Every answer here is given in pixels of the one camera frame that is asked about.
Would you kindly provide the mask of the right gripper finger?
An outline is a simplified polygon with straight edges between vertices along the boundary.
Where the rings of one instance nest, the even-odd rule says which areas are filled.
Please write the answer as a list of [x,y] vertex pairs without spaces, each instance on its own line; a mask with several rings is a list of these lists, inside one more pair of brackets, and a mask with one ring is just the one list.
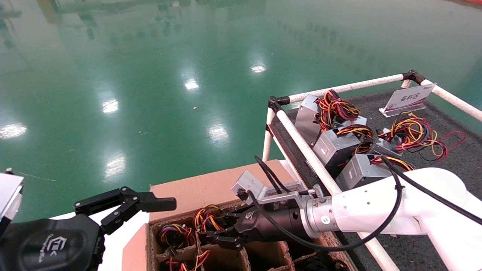
[[222,212],[217,215],[217,225],[220,228],[233,227],[239,219],[243,217],[243,213]]
[[243,249],[243,238],[234,229],[198,232],[198,239],[203,245],[218,245],[221,248],[236,251]]

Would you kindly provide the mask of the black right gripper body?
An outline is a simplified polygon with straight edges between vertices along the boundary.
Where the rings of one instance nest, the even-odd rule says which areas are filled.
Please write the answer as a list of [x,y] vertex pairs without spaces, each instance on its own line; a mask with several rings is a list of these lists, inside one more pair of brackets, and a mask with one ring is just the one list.
[[[297,207],[282,207],[278,210],[265,209],[267,214],[291,234],[310,241]],[[275,227],[257,208],[249,206],[241,212],[241,242],[279,242],[290,238]]]

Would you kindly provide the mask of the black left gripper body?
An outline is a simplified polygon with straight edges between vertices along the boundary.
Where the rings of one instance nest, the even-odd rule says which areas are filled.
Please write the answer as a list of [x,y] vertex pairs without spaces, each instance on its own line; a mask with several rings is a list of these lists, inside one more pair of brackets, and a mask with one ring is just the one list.
[[86,215],[14,223],[1,237],[2,271],[96,271],[104,234]]

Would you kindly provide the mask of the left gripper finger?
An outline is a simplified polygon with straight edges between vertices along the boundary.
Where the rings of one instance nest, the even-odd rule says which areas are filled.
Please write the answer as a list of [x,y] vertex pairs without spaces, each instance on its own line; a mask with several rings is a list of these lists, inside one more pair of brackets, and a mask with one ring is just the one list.
[[135,195],[137,195],[137,192],[128,187],[113,189],[109,192],[104,192],[76,202],[75,214],[91,216],[112,207],[125,204],[127,199]]
[[121,192],[117,196],[119,207],[101,220],[104,234],[112,234],[139,212],[154,213],[176,209],[174,197],[157,198],[153,192]]

